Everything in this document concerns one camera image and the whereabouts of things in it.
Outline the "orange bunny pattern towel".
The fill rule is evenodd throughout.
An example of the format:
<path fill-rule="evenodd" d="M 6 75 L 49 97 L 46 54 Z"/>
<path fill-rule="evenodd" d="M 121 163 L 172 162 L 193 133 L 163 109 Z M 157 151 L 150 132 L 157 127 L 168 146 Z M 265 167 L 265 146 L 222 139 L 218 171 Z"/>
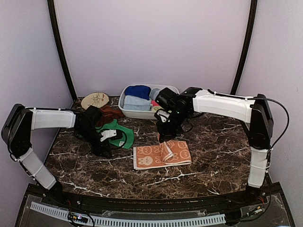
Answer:
<path fill-rule="evenodd" d="M 185 141 L 168 140 L 157 145 L 133 148 L 135 170 L 182 166 L 191 163 L 191 154 Z"/>

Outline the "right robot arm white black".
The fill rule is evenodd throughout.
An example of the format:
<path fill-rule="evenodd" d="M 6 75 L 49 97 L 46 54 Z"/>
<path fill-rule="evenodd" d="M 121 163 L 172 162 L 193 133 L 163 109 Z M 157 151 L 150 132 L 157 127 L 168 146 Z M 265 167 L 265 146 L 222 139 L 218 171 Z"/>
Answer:
<path fill-rule="evenodd" d="M 183 134 L 182 124 L 194 113 L 216 114 L 237 119 L 241 122 L 248 138 L 251 160 L 247 191 L 242 194 L 242 202 L 252 205 L 260 197 L 260 188 L 269 169 L 270 156 L 275 143 L 273 116 L 270 111 L 271 99 L 263 94 L 257 96 L 235 96 L 217 93 L 209 89 L 189 87 L 177 94 L 170 88 L 162 89 L 155 99 L 162 110 L 155 113 L 159 141 L 165 142 Z"/>

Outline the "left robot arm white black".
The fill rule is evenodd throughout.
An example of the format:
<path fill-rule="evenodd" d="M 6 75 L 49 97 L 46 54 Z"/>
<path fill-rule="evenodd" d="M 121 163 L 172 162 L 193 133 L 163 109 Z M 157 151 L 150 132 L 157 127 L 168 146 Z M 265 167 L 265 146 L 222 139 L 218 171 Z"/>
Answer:
<path fill-rule="evenodd" d="M 81 112 L 72 109 L 47 109 L 25 107 L 22 104 L 13 106 L 1 131 L 10 157 L 20 163 L 29 177 L 33 178 L 47 190 L 48 198 L 56 206 L 63 206 L 67 196 L 62 192 L 62 184 L 43 164 L 34 152 L 31 143 L 32 131 L 49 128 L 73 128 L 92 147 L 97 157 L 112 157 L 107 138 L 96 130 L 96 124 L 102 112 L 94 106 Z"/>

